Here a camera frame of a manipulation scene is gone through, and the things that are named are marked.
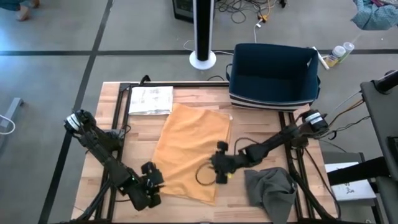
black floor stripe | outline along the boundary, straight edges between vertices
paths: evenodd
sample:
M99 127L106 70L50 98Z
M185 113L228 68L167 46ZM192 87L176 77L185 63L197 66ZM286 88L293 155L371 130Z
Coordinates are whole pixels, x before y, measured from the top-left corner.
M234 50L213 50L233 53ZM318 50L320 54L326 55L331 50ZM0 56L163 56L163 55L189 55L189 50L28 50L28 51L0 51ZM398 54L398 49L356 49L351 52L354 55L380 55Z
M105 7L104 14L102 16L101 24L99 25L99 29L98 29L97 35L95 37L95 41L94 41L91 53L97 52L100 47L101 40L102 40L104 31L105 31L106 23L109 18L109 13L111 12L112 5L113 5L113 0L108 0L108 3L106 4L106 7ZM85 91L87 88L88 80L90 79L91 71L94 66L95 58L96 58L96 54L90 54L85 72L83 74L83 78L81 79L81 83L80 83L79 90L78 90L78 93L76 96L75 104L73 105L74 110L80 109L81 104L83 103L83 98L84 98ZM63 168L65 167L65 162L67 160L71 141L72 141L72 135L65 133L65 137L62 142L60 154L58 156L57 165L55 166L55 170L54 170L54 173L53 173L53 176L51 179L49 191L47 192L47 196L44 201L42 212L40 214L39 224L47 224L49 222L51 209L53 207L55 197L57 196L58 186L61 181L62 172L63 172Z
M0 56L89 56L91 50L22 50L0 51Z

orange towel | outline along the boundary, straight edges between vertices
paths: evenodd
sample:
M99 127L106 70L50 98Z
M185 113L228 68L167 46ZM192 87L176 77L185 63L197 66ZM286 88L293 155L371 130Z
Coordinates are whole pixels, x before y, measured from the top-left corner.
M153 158L165 180L160 191L215 205L216 184L202 186L195 174L202 164L209 162L217 141L228 142L229 125L228 114L174 104ZM202 183L215 180L214 170L206 167L198 174Z

paper sheet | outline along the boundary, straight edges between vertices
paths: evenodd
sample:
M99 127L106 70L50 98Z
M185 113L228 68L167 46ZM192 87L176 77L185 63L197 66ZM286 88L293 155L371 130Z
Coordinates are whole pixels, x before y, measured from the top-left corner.
M353 166L358 162L344 162L338 164L325 164L326 172ZM359 200L376 198L368 180L359 180L355 182L331 186L331 190L336 196L337 201Z
M130 115L170 114L173 87L134 87L131 90Z

plastic bottle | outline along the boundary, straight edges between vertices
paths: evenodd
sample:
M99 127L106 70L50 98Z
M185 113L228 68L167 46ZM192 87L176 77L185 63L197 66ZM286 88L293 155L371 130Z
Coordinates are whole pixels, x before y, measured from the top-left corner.
M346 53L339 59L338 63L341 63L355 48L354 44L345 42L343 47L346 49Z
M329 67L333 67L337 64L338 60L344 56L346 49L342 46L336 46L326 58L325 62Z

person's foot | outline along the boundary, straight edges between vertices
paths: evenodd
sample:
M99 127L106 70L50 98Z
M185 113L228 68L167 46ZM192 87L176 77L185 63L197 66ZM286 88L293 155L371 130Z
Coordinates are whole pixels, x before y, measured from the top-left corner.
M32 8L38 8L39 7L39 5L40 5L40 0L31 0L31 1L29 1L29 4L30 4L30 6L32 7Z
M19 10L16 12L18 21L25 21L29 17L29 8L21 5Z

